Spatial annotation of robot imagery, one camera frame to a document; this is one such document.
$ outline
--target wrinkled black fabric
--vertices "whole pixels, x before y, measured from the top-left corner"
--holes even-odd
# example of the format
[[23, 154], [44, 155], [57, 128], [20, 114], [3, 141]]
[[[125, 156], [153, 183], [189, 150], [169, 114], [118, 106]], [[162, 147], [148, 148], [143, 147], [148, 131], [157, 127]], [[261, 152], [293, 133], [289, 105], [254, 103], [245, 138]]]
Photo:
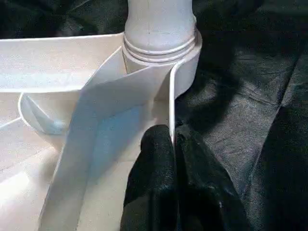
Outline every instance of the wrinkled black fabric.
[[129, 174], [121, 231], [247, 231], [244, 206], [225, 168], [187, 126], [154, 126]]
[[[307, 0], [193, 0], [203, 48], [176, 117], [227, 169], [252, 230], [308, 226]], [[0, 0], [0, 38], [117, 33], [126, 0]]]
[[244, 206], [221, 163], [187, 126], [176, 131], [180, 219], [185, 231], [247, 231]]

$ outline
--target white plastic object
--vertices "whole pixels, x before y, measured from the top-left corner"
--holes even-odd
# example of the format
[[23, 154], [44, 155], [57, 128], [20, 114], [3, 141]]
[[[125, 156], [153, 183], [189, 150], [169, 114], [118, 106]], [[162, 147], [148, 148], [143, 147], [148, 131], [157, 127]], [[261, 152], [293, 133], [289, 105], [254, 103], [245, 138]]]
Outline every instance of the white plastic object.
[[[167, 124], [175, 141], [174, 99], [192, 84], [202, 46], [191, 4], [129, 0], [125, 37], [0, 41], [0, 91], [23, 92], [23, 121], [62, 150], [39, 231], [118, 230], [143, 133]], [[66, 107], [59, 98], [75, 91]]]
[[[167, 75], [159, 66], [105, 74], [102, 68], [122, 49], [102, 64], [80, 93], [39, 231], [119, 229], [126, 179], [141, 137], [155, 124], [170, 124], [173, 136], [174, 110], [168, 108], [192, 84], [186, 77], [195, 73], [201, 44], [199, 37], [194, 52], [170, 66]], [[162, 98], [166, 87], [170, 97]]]
[[123, 33], [0, 40], [0, 92], [80, 90], [122, 43]]
[[78, 98], [78, 91], [21, 93], [18, 111], [27, 126], [61, 151]]

